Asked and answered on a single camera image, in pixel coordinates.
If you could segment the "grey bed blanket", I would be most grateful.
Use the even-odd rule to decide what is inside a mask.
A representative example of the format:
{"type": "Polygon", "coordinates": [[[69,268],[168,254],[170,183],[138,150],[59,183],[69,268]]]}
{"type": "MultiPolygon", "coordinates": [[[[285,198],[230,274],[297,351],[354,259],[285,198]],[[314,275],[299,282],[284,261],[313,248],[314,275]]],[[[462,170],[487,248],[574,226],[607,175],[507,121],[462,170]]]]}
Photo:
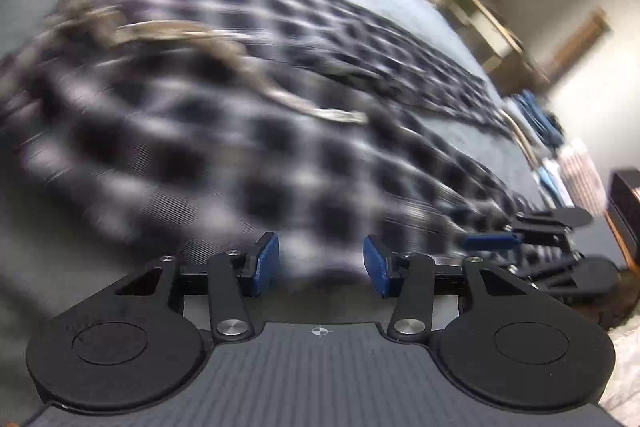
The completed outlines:
{"type": "Polygon", "coordinates": [[[361,242],[454,254],[539,205],[498,94],[424,0],[93,0],[130,23],[228,30],[334,124],[182,42],[50,31],[58,0],[1,0],[1,418],[38,409],[25,350],[50,317],[154,257],[280,235],[281,317],[358,320],[361,242]]]}

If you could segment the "light wooden desk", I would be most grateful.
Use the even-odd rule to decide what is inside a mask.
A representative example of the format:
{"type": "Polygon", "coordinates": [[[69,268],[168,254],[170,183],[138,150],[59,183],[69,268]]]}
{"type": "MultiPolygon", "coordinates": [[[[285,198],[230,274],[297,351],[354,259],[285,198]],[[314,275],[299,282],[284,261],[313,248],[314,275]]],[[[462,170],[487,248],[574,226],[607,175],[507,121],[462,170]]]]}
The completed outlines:
{"type": "Polygon", "coordinates": [[[501,96],[524,90],[538,92],[549,86],[547,75],[506,26],[490,0],[452,0],[439,12],[501,96]]]}

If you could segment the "light blue folded cloth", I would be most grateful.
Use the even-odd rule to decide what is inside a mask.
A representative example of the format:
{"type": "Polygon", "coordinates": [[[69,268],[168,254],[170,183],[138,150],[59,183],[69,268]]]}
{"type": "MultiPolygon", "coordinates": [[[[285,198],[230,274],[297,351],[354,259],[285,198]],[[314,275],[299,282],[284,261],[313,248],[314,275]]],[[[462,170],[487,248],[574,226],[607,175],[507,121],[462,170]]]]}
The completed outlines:
{"type": "Polygon", "coordinates": [[[574,207],[573,199],[561,178],[560,166],[555,160],[544,158],[535,172],[539,185],[549,195],[556,208],[574,207]]]}

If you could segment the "folded grey garment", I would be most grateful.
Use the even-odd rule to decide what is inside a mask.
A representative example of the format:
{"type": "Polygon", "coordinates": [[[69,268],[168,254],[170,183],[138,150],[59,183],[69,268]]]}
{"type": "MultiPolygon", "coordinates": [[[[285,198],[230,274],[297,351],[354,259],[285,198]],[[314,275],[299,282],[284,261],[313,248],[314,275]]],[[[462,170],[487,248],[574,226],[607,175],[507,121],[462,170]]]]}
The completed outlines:
{"type": "Polygon", "coordinates": [[[548,147],[542,143],[536,131],[518,110],[506,106],[500,109],[500,114],[510,127],[514,139],[518,142],[518,146],[521,147],[527,158],[529,166],[532,168],[539,167],[549,156],[548,147]]]}

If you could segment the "black white plaid pants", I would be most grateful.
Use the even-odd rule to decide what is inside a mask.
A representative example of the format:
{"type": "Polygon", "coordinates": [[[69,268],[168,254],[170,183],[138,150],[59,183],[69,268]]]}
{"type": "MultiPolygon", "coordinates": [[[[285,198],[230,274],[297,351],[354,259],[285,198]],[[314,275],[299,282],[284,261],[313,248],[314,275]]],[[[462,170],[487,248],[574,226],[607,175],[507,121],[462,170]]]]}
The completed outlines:
{"type": "Polygon", "coordinates": [[[273,231],[299,279],[542,208],[485,80],[344,0],[58,0],[3,57],[1,124],[104,239],[201,261],[273,231]]]}

